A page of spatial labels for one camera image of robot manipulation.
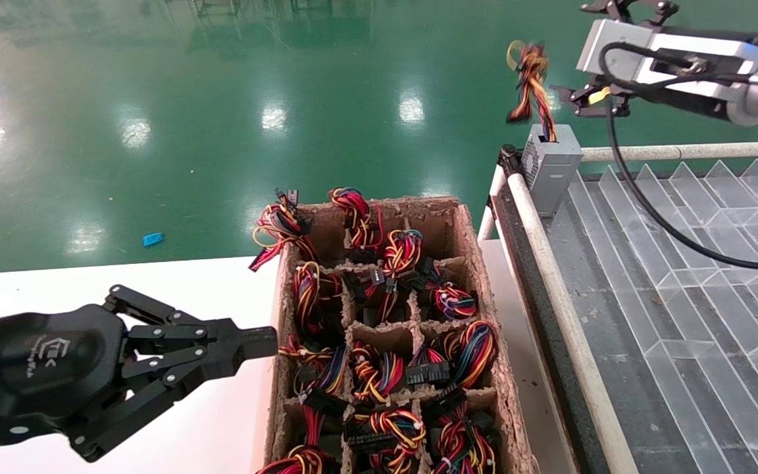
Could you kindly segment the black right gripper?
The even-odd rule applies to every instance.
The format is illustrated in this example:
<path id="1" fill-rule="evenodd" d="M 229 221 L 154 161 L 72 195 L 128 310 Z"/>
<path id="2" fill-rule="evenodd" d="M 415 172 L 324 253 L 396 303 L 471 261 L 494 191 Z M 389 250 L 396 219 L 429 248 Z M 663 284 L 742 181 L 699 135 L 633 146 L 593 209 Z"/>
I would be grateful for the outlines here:
<path id="1" fill-rule="evenodd" d="M 653 14 L 645 19 L 634 19 L 630 10 L 635 4 L 644 4 L 653 9 Z M 679 4 L 671 1 L 589 1 L 580 6 L 580 11 L 605 15 L 620 23 L 664 25 L 665 21 L 679 12 Z M 607 116 L 607 108 L 610 108 L 614 117 L 628 117 L 630 114 L 631 93 L 614 85 L 587 84 L 578 89 L 553 85 L 551 90 L 576 117 L 604 118 Z M 635 90 L 632 94 L 653 104 L 667 105 L 713 119 L 729 119 L 728 103 L 739 99 L 738 92 L 731 93 L 729 99 L 672 89 Z"/>

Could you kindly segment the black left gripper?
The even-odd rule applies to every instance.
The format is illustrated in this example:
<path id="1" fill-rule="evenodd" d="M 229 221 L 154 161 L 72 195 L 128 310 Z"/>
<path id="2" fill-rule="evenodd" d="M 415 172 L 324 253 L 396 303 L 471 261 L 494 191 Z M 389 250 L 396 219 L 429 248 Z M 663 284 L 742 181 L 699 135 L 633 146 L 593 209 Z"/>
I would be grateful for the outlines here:
<path id="1" fill-rule="evenodd" d="M 139 326 L 126 330 L 119 315 Z M 148 382 L 127 400 L 124 337 L 144 354 L 166 354 L 145 362 Z M 63 434 L 84 461 L 99 461 L 205 382 L 277 351 L 274 327 L 201 320 L 120 284 L 103 305 L 1 317 L 0 445 Z"/>

